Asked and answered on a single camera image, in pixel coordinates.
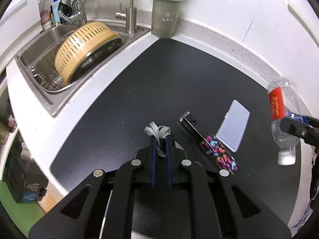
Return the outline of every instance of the colander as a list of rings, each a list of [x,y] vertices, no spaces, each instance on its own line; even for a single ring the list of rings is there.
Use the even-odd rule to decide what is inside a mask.
[[[73,32],[59,48],[54,61],[63,84],[69,84],[75,70],[92,52],[116,38],[119,34],[102,22],[85,24]]]

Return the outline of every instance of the sink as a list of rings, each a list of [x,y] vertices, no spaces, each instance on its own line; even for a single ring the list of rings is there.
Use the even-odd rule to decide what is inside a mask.
[[[16,56],[15,60],[33,93],[44,108],[55,117],[71,96],[87,81],[101,66],[122,51],[129,44],[150,31],[149,28],[137,27],[136,34],[125,33],[125,24],[102,21],[111,30],[117,31],[123,40],[123,45],[100,64],[88,71],[75,82],[65,86],[61,76],[54,66],[55,55],[74,32],[77,25],[57,24],[36,36]]]

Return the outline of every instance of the green object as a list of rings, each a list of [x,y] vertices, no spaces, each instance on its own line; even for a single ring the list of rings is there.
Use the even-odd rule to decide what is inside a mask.
[[[0,182],[0,201],[12,221],[26,237],[31,227],[45,214],[36,202],[16,203],[5,182]]]

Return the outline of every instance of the black countertop mat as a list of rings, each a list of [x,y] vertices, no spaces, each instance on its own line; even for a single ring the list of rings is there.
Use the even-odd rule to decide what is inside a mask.
[[[171,39],[158,40],[107,87],[66,140],[51,171],[70,191],[97,168],[106,172],[117,169],[149,146],[150,137],[143,129],[151,121],[171,127],[191,160],[214,169],[181,129],[179,118],[190,111],[203,134],[216,133],[234,99],[250,111],[243,140],[233,154],[239,164],[237,177],[288,223],[299,187],[300,147],[296,164],[277,164],[279,147],[272,139],[266,89],[227,63]],[[180,211],[182,202],[171,205]],[[133,228],[165,238],[159,209],[156,217],[135,211],[135,216],[152,219],[156,225],[150,230],[133,222]],[[172,238],[179,237],[183,225],[179,222],[187,221],[175,222],[177,228],[171,235],[176,237]]]

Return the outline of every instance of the triangular cutout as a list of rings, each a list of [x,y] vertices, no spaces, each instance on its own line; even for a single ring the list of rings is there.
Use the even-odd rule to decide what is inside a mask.
[[[259,208],[237,186],[232,186],[232,192],[243,218],[249,218],[259,213]]]
[[[86,186],[79,194],[77,194],[74,199],[61,210],[61,213],[73,219],[78,219],[85,201],[87,200],[87,195],[89,194],[90,186]]]

